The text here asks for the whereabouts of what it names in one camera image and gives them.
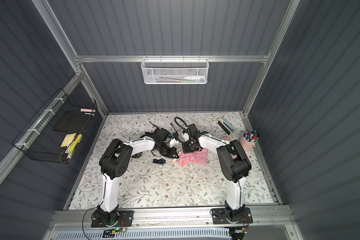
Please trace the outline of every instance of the black notebook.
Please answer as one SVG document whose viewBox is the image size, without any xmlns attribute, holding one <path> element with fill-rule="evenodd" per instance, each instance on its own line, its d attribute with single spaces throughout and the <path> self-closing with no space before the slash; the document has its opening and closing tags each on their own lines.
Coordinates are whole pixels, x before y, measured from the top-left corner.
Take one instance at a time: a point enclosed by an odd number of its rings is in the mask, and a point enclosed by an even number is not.
<svg viewBox="0 0 360 240">
<path fill-rule="evenodd" d="M 53 127 L 54 131 L 80 133 L 91 116 L 83 112 L 66 111 Z"/>
</svg>

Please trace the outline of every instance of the black wire basket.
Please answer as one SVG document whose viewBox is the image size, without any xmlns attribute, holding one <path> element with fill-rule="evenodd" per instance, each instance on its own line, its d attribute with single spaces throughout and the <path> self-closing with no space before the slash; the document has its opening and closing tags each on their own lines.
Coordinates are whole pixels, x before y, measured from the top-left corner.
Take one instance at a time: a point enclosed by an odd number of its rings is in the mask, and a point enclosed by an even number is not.
<svg viewBox="0 0 360 240">
<path fill-rule="evenodd" d="M 92 119 L 99 114 L 96 101 L 65 94 L 51 109 L 44 111 L 44 117 L 32 129 L 27 129 L 31 126 L 28 123 L 12 145 L 31 160 L 69 163 L 74 158 L 77 145 L 86 137 L 85 131 Z M 73 133 L 74 139 L 69 146 L 61 147 L 66 135 Z"/>
</svg>

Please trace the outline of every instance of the aluminum frame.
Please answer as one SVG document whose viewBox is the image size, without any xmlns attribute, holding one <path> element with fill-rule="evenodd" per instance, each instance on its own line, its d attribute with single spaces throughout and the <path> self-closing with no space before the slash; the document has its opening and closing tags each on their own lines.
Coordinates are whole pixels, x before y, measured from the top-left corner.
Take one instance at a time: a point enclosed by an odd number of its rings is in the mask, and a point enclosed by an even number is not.
<svg viewBox="0 0 360 240">
<path fill-rule="evenodd" d="M 276 53 L 279 50 L 281 42 L 283 41 L 284 35 L 287 32 L 289 24 L 292 21 L 292 18 L 299 6 L 299 3 L 300 3 L 300 0 L 290 0 L 289 1 L 288 8 L 284 14 L 283 20 L 280 23 L 279 29 L 278 29 L 278 31 L 275 35 L 275 38 L 273 39 L 273 42 L 271 44 L 271 47 L 269 49 L 268 61 L 264 64 L 264 66 L 260 70 L 259 75 L 253 84 L 250 95 L 248 96 L 248 100 L 245 103 L 245 106 L 243 109 L 244 116 L 248 116 L 248 114 L 252 108 L 254 100 L 256 99 L 256 96 L 259 93 L 260 87 L 263 84 L 265 77 L 267 76 L 269 68 L 271 67 L 272 62 L 276 56 Z"/>
<path fill-rule="evenodd" d="M 99 93 L 97 92 L 94 84 L 92 83 L 87 71 L 84 67 L 76 62 L 74 57 L 77 55 L 75 49 L 73 48 L 71 42 L 69 41 L 65 31 L 63 30 L 62 26 L 60 25 L 56 15 L 54 14 L 51 6 L 48 3 L 48 0 L 32 0 L 33 4 L 35 5 L 36 9 L 40 13 L 41 17 L 43 18 L 45 24 L 48 26 L 49 30 L 51 31 L 53 37 L 58 42 L 62 52 L 66 56 L 69 64 L 72 66 L 75 72 L 82 72 L 85 78 L 82 80 L 82 84 L 84 85 L 87 93 L 89 94 L 90 98 L 96 100 L 97 109 L 100 112 L 101 116 L 105 118 L 107 116 L 108 110 L 101 99 Z"/>
<path fill-rule="evenodd" d="M 248 118 L 248 116 L 244 116 L 244 114 L 241 114 L 241 120 L 243 121 L 243 124 L 248 129 L 253 129 L 251 122 Z M 277 203 L 283 204 L 283 201 L 281 200 L 281 197 L 279 195 L 279 192 L 276 189 L 276 185 L 272 179 L 271 173 L 269 171 L 268 165 L 264 159 L 263 152 L 261 151 L 259 143 L 256 144 L 256 147 L 253 148 L 253 151 L 256 155 L 257 161 L 259 163 L 260 169 L 263 171 L 264 179 L 267 184 L 269 184 L 269 187 L 273 190 Z"/>
<path fill-rule="evenodd" d="M 82 177 L 83 174 L 84 174 L 85 168 L 87 167 L 88 161 L 89 161 L 89 159 L 91 158 L 93 149 L 94 149 L 95 146 L 96 146 L 97 139 L 98 139 L 99 136 L 100 136 L 101 130 L 103 129 L 103 126 L 104 126 L 104 123 L 106 122 L 106 120 L 107 120 L 107 118 L 103 118 L 103 121 L 102 121 L 101 124 L 100 124 L 99 130 L 98 130 L 97 133 L 96 133 L 96 137 L 95 137 L 95 139 L 93 140 L 93 143 L 92 143 L 92 145 L 91 145 L 91 148 L 89 149 L 88 155 L 87 155 L 87 157 L 86 157 L 86 159 L 85 159 L 85 161 L 84 161 L 84 163 L 83 163 L 83 166 L 81 167 L 81 170 L 80 170 L 80 172 L 79 172 L 79 175 L 78 175 L 77 178 L 76 178 L 76 181 L 75 181 L 75 184 L 74 184 L 73 187 L 72 187 L 71 193 L 69 194 L 69 196 L 68 196 L 68 198 L 67 198 L 67 201 L 66 201 L 66 203 L 64 204 L 63 210 L 68 210 L 68 207 L 69 207 L 69 205 L 71 204 L 73 195 L 74 195 L 74 193 L 76 192 L 77 187 L 79 186 L 81 177 Z"/>
<path fill-rule="evenodd" d="M 138 208 L 133 210 L 131 228 L 172 228 L 172 227 L 235 227 L 242 223 L 213 225 L 210 210 L 223 206 L 205 207 L 165 207 L 165 208 Z M 290 225 L 296 224 L 288 205 L 251 205 L 253 223 L 251 225 Z M 81 230 L 83 215 L 86 210 L 56 211 L 49 224 L 48 231 L 52 230 Z M 91 228 L 91 215 L 95 209 L 89 210 L 84 216 L 84 229 Z"/>
<path fill-rule="evenodd" d="M 141 63 L 143 59 L 149 61 L 165 61 L 165 62 L 197 62 L 206 61 L 210 63 L 217 62 L 261 62 L 268 61 L 268 55 L 257 56 L 116 56 L 116 55 L 78 55 L 74 59 L 79 63 Z"/>
<path fill-rule="evenodd" d="M 80 83 L 82 78 L 83 76 L 81 73 L 75 74 L 68 82 L 68 84 L 63 88 L 63 90 L 60 91 L 60 93 L 58 93 L 56 98 L 53 99 L 52 102 L 45 109 L 46 110 L 51 109 L 58 101 L 60 101 L 58 98 L 62 98 L 65 95 L 65 93 L 66 94 L 72 93 L 72 91 Z M 41 115 L 29 127 L 29 129 L 35 128 L 35 126 L 37 126 L 47 114 L 48 111 L 43 111 Z M 24 135 L 18 141 L 18 143 L 24 142 L 28 138 L 29 134 L 30 131 L 25 132 Z M 20 151 L 16 147 L 12 147 L 11 150 L 6 154 L 6 156 L 0 161 L 0 185 L 23 155 L 24 153 L 22 151 Z"/>
</svg>

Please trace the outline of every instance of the black mounting plate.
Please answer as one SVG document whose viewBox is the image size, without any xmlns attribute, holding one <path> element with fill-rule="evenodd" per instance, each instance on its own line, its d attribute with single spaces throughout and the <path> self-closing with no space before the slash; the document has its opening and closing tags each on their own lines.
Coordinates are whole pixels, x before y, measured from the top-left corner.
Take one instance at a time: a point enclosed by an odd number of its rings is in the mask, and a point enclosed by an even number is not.
<svg viewBox="0 0 360 240">
<path fill-rule="evenodd" d="M 212 216 L 216 216 L 213 218 L 213 224 L 230 224 L 228 219 L 225 217 L 225 208 L 219 209 L 211 209 Z M 249 208 L 244 208 L 243 217 L 237 218 L 237 222 L 234 223 L 245 223 L 243 218 L 246 220 L 247 223 L 253 223 L 252 214 Z"/>
<path fill-rule="evenodd" d="M 127 223 L 127 227 L 132 226 L 133 211 L 119 211 L 119 215 L 122 219 L 125 220 L 125 222 Z M 91 227 L 107 227 L 106 224 L 101 221 L 101 217 L 99 215 L 97 215 L 96 213 L 93 214 L 93 219 L 95 219 L 95 218 L 96 218 L 96 220 L 92 220 Z M 118 221 L 116 223 L 116 225 L 113 227 L 121 227 L 122 222 L 123 222 L 122 220 Z"/>
</svg>

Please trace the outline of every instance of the pink object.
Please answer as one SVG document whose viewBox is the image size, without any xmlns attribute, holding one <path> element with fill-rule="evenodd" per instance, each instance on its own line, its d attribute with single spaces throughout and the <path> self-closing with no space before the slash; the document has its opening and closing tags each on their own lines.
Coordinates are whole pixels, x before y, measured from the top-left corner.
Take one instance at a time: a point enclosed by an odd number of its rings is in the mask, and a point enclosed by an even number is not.
<svg viewBox="0 0 360 240">
<path fill-rule="evenodd" d="M 245 152 L 250 152 L 252 150 L 252 148 L 254 148 L 256 146 L 255 142 L 247 141 L 247 140 L 245 140 L 245 138 L 243 136 L 241 136 L 241 138 L 240 138 L 240 143 Z"/>
<path fill-rule="evenodd" d="M 208 156 L 208 150 L 204 148 L 199 152 L 184 153 L 181 151 L 181 155 L 177 160 L 177 163 L 184 167 L 189 162 L 193 162 L 199 165 L 206 165 L 206 157 Z"/>
<path fill-rule="evenodd" d="M 232 139 L 230 137 L 222 137 L 221 140 L 232 141 Z"/>
</svg>

